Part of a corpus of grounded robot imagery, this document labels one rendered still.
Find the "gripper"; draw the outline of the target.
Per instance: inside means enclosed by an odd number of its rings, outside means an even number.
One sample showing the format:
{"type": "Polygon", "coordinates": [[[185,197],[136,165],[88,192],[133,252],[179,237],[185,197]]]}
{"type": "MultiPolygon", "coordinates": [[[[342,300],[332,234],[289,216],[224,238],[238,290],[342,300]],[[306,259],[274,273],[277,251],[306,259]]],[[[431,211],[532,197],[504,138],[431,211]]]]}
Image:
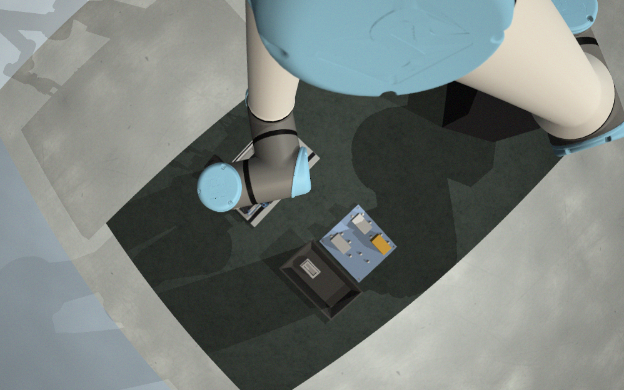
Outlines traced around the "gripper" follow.
{"type": "Polygon", "coordinates": [[[250,210],[253,206],[254,206],[254,205],[251,205],[251,206],[246,206],[246,207],[241,207],[241,208],[239,208],[239,209],[240,209],[240,210],[241,210],[244,214],[247,214],[247,213],[248,213],[247,211],[248,211],[248,210],[250,210]],[[248,208],[247,208],[247,207],[248,207],[248,208]],[[247,209],[247,210],[245,211],[245,209],[247,209]]]}

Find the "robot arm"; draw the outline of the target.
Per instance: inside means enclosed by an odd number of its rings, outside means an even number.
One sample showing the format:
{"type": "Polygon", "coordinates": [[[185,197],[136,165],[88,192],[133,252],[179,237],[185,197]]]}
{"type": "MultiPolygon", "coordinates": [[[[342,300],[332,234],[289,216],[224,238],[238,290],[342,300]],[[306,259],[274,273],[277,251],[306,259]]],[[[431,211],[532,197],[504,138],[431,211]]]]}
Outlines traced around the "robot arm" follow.
{"type": "Polygon", "coordinates": [[[226,164],[214,155],[204,166],[197,192],[213,211],[310,191],[293,116],[299,79],[354,96],[456,81],[530,112],[559,157],[624,137],[624,110],[590,27],[597,0],[245,0],[245,8],[255,157],[226,164]]]}

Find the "yellow block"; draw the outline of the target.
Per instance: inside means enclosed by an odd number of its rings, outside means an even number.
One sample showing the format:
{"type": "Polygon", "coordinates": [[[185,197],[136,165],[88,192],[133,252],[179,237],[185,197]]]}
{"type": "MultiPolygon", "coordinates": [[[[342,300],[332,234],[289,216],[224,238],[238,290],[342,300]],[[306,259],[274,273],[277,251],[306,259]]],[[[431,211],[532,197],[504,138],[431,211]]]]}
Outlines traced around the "yellow block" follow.
{"type": "Polygon", "coordinates": [[[390,245],[378,233],[370,241],[383,255],[391,249],[390,245]]]}

